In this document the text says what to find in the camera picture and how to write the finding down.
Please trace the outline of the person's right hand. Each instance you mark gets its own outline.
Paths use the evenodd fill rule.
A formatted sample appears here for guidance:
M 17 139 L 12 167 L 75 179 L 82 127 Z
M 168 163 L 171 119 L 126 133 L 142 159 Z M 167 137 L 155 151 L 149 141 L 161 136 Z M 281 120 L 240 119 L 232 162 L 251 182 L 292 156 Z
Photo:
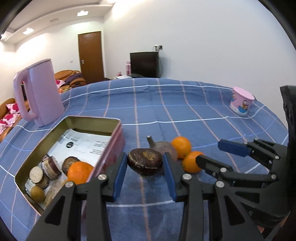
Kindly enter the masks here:
M 262 227 L 262 226 L 257 226 L 257 228 L 258 228 L 258 230 L 259 230 L 260 233 L 263 233 L 263 231 L 264 231 L 264 227 Z

